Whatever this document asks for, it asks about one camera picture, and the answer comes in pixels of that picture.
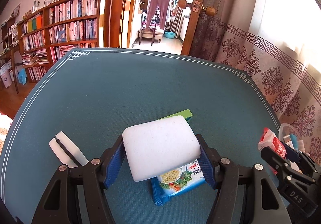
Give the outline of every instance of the teal tablecloth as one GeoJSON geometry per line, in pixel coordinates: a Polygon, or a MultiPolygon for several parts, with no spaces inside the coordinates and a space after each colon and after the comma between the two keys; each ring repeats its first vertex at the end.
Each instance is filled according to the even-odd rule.
{"type": "MultiPolygon", "coordinates": [[[[28,224],[61,164],[48,144],[59,131],[90,160],[126,127],[185,109],[193,113],[195,134],[244,166],[263,163],[257,150],[263,128],[277,132],[279,125],[243,71],[142,50],[71,50],[31,91],[13,121],[0,157],[1,197],[12,215],[28,224]]],[[[158,207],[150,182],[134,182],[125,160],[106,197],[117,224],[194,224],[206,222],[215,191],[204,184],[158,207]]],[[[235,223],[241,202],[239,196],[235,223]]]]}

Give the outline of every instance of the blue snack package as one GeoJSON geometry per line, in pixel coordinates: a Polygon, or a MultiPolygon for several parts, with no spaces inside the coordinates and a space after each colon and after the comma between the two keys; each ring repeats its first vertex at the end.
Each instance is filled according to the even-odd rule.
{"type": "Polygon", "coordinates": [[[153,200],[157,206],[164,205],[171,197],[183,194],[205,183],[198,161],[166,172],[151,179],[153,200]]]}

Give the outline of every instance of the blue plastic stool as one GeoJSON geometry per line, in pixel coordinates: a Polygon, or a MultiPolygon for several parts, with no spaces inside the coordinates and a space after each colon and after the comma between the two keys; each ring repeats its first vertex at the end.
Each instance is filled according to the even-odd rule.
{"type": "Polygon", "coordinates": [[[23,85],[26,83],[26,78],[27,74],[25,69],[23,68],[19,73],[18,73],[18,81],[19,83],[22,83],[23,85]]]}

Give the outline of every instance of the wooden floor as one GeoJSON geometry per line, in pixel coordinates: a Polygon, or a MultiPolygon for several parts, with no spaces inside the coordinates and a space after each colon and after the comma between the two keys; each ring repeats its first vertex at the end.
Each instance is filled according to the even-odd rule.
{"type": "Polygon", "coordinates": [[[163,36],[163,39],[159,43],[158,40],[155,40],[153,46],[151,46],[151,39],[143,38],[140,45],[138,43],[133,47],[133,49],[165,52],[170,54],[180,55],[182,51],[182,43],[177,38],[166,38],[163,36]]]}
{"type": "Polygon", "coordinates": [[[5,88],[2,82],[0,82],[0,84],[0,112],[2,114],[8,115],[11,119],[13,119],[23,101],[36,84],[27,82],[25,85],[23,85],[19,83],[18,94],[14,87],[14,83],[12,83],[8,88],[5,88]]]}

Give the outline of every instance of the pink bin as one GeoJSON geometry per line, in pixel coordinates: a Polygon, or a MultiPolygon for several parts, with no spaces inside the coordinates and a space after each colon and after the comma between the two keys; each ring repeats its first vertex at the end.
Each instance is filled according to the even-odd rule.
{"type": "Polygon", "coordinates": [[[7,70],[3,75],[1,75],[1,80],[2,80],[5,88],[8,88],[12,84],[9,70],[7,70]]]}

